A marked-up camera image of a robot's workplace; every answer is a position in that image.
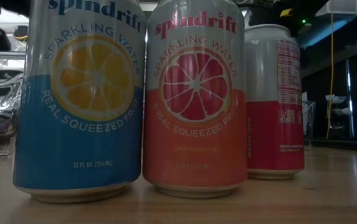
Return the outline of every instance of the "grapefruit slice illustration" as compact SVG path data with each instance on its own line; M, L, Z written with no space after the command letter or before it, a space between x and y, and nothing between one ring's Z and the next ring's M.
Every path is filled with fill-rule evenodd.
M221 114L229 103L229 74L211 54L183 54L170 63L161 91L164 105L175 117L205 122Z

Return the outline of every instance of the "wooden surface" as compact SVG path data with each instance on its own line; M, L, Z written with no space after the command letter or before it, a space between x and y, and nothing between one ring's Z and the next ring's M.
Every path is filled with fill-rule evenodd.
M158 193L143 178L117 197L52 205L12 186L12 159L0 160L0 223L357 223L357 152L313 149L289 181L248 180L234 194L190 200Z

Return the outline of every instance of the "can bottom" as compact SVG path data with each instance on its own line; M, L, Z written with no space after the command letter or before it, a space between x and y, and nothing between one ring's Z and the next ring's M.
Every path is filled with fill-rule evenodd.
M156 188L166 195L181 198L218 198L233 193L241 184L229 185L225 187L188 187L167 184L152 183Z
M103 200L125 191L130 183L113 184L106 187L74 190L34 190L16 186L17 189L31 194L32 199L47 203L80 203Z
M248 169L247 173L250 179L259 180L290 180L295 177L295 174L302 171L299 170L261 170Z

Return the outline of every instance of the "lemon sparkling water can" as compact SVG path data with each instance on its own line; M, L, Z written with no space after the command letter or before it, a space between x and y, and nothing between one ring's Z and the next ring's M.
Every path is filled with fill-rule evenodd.
M141 171L146 18L137 0L33 0L14 185L111 197Z

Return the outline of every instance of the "aluminum can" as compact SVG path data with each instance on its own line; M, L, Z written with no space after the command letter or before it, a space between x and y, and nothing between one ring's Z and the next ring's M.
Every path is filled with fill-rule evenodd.
M247 178L243 15L231 0L160 1L148 23L144 177L219 197Z
M245 32L249 177L291 179L304 168L300 51L286 27Z
M141 170L146 18L134 0L32 2L14 185L72 203Z

